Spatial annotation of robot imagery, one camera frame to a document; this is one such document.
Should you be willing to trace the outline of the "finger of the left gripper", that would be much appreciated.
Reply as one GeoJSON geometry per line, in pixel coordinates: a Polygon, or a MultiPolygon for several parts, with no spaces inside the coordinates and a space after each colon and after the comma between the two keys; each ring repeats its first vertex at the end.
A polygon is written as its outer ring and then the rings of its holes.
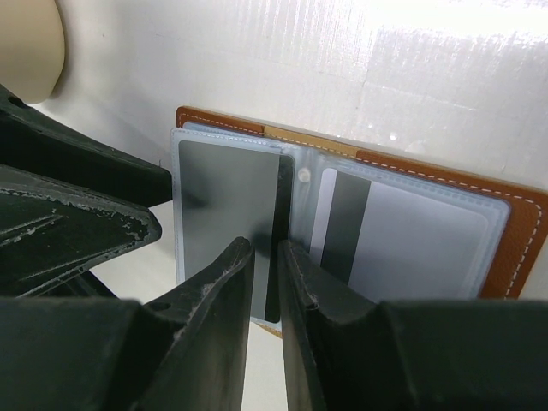
{"type": "Polygon", "coordinates": [[[1,88],[1,164],[140,206],[171,200],[168,170],[93,140],[1,88]]]}
{"type": "Polygon", "coordinates": [[[144,206],[1,168],[1,294],[43,295],[157,241],[159,221],[144,206]]]}

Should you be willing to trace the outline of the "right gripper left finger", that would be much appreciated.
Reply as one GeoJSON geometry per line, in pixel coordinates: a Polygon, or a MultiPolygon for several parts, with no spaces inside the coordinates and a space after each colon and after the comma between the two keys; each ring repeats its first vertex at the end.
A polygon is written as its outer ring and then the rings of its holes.
{"type": "Polygon", "coordinates": [[[147,304],[2,299],[2,409],[239,409],[254,260],[238,237],[147,304]]]}

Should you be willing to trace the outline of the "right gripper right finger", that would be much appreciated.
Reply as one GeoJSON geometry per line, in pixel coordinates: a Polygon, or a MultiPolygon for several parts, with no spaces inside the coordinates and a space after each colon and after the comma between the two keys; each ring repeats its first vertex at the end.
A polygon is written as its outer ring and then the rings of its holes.
{"type": "Polygon", "coordinates": [[[543,301],[373,303],[278,249],[291,410],[544,410],[543,301]]]}

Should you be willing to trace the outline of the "grey credit card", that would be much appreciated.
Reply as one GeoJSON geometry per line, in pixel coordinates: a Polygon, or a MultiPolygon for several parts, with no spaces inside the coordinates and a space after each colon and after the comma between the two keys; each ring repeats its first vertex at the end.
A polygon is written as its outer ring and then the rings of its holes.
{"type": "Polygon", "coordinates": [[[294,160],[198,141],[182,140],[178,149],[184,277],[242,236],[255,249],[251,314],[278,322],[277,245],[289,232],[294,160]]]}
{"type": "Polygon", "coordinates": [[[371,301],[475,298],[490,230],[478,211],[328,168],[310,254],[371,301]]]}

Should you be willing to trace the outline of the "brown leather card holder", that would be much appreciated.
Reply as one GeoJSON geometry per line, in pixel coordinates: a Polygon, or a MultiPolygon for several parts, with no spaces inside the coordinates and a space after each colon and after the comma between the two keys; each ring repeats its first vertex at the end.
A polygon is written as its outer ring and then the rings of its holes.
{"type": "Polygon", "coordinates": [[[179,171],[180,141],[243,148],[287,155],[294,160],[289,232],[291,240],[310,254],[319,186],[332,168],[428,197],[444,198],[488,217],[488,259],[485,279],[475,298],[515,299],[523,289],[547,238],[547,194],[537,188],[470,174],[346,139],[286,128],[182,106],[176,110],[171,134],[177,278],[182,271],[182,206],[179,171]]]}

